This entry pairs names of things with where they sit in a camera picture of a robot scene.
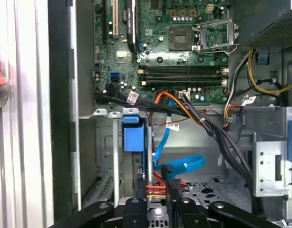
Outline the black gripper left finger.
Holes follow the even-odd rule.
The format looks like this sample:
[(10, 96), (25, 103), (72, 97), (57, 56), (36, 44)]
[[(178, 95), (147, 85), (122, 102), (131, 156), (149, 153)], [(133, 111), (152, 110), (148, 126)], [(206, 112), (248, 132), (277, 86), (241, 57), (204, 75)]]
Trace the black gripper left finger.
[(98, 201), (54, 224), (56, 228), (147, 228), (146, 185), (136, 196), (122, 198), (118, 206)]

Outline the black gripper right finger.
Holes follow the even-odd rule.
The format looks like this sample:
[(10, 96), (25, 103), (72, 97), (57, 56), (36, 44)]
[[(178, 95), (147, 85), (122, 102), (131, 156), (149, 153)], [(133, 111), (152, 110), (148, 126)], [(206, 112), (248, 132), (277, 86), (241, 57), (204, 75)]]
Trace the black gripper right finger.
[(224, 201), (208, 208), (187, 197), (179, 179), (165, 181), (166, 207), (171, 228), (273, 228), (274, 224)]

